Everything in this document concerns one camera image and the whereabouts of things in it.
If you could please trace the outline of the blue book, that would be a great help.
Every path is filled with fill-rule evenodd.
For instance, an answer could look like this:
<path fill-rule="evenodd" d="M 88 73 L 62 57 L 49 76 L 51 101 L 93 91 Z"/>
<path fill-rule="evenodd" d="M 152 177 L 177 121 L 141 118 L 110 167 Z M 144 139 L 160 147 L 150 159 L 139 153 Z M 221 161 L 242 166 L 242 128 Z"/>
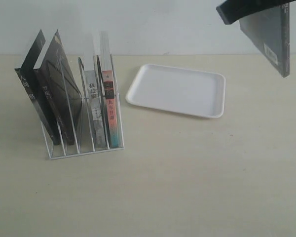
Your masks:
<path fill-rule="evenodd" d="M 282 77 L 290 75 L 290 4 L 266 9 L 239 20 L 241 31 Z"/>

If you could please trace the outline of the black book white title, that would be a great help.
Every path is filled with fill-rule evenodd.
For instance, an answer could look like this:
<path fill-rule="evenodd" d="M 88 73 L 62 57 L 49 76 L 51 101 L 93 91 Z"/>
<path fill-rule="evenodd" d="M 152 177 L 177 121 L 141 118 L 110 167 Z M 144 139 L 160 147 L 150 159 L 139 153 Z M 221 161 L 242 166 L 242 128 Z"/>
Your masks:
<path fill-rule="evenodd" d="M 33 70 L 45 42 L 46 40 L 42 30 L 32 34 L 25 47 L 24 53 L 16 64 L 14 70 L 35 107 L 35 110 L 45 126 L 53 144 L 59 145 L 60 135 L 56 117 L 50 108 L 48 100 Z"/>

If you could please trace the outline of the dark brown book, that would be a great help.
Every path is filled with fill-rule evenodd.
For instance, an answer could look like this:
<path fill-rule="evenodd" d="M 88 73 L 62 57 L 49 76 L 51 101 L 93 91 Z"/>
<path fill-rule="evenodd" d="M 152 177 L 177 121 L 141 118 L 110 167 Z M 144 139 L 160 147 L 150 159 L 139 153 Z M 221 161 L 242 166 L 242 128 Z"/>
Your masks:
<path fill-rule="evenodd" d="M 33 70 L 62 135 L 68 145 L 74 145 L 74 129 L 82 108 L 82 95 L 75 83 L 58 30 L 43 46 Z"/>

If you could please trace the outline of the white plastic tray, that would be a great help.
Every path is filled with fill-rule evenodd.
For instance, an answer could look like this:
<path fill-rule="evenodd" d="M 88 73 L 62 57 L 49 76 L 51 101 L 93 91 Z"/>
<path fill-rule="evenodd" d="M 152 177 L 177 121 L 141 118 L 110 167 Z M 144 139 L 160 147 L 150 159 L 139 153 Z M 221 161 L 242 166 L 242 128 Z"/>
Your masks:
<path fill-rule="evenodd" d="M 201 118 L 224 113 L 226 79 L 213 72 L 171 66 L 142 65 L 127 93 L 134 106 Z"/>

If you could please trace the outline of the pink red book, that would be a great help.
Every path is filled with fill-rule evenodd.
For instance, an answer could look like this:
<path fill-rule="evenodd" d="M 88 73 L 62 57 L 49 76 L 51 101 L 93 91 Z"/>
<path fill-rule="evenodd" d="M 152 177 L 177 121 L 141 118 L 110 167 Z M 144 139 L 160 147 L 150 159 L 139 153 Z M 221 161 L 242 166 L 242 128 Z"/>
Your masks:
<path fill-rule="evenodd" d="M 108 126 L 109 144 L 111 148 L 119 147 L 118 120 L 115 100 L 114 76 L 108 32 L 100 31 L 99 70 L 105 97 L 105 108 Z"/>

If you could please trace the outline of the grey white book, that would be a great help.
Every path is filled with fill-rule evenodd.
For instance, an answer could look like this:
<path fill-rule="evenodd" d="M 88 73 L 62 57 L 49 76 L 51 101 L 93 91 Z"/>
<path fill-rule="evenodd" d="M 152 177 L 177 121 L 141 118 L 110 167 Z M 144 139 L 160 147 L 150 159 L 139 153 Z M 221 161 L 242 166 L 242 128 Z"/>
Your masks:
<path fill-rule="evenodd" d="M 87 83 L 89 108 L 91 113 L 91 127 L 96 150 L 107 147 L 106 135 L 103 123 L 101 96 L 95 71 L 93 37 L 90 33 L 85 35 L 84 40 L 84 74 Z"/>

